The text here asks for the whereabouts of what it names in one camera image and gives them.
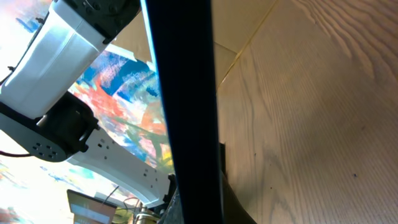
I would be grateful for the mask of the blue Galaxy smartphone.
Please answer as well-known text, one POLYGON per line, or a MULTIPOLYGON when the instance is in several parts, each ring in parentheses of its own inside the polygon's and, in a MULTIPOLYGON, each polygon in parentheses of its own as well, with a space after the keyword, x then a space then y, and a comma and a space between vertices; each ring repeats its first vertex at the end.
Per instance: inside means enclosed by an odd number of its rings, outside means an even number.
POLYGON ((209 1, 144 0, 185 223, 223 223, 209 1))

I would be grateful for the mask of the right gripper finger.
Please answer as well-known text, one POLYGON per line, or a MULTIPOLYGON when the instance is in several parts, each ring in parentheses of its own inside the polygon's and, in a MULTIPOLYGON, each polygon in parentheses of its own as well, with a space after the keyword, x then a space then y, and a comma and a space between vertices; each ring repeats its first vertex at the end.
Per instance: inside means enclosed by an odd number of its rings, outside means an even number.
POLYGON ((223 210, 224 220, 226 224, 256 224, 252 217, 243 208, 236 194, 228 183, 228 175, 226 173, 226 146, 219 143, 220 147, 220 164, 223 184, 223 210))

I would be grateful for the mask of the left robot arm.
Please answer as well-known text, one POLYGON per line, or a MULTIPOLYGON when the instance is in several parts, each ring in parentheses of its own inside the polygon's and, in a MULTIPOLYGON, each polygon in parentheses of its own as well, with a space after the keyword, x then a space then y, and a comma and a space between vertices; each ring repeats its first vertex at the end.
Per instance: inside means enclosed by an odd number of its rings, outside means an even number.
POLYGON ((156 208, 170 202, 173 177, 116 143, 69 92, 140 10, 139 1, 53 1, 1 82, 1 129, 28 155, 92 170, 156 208))

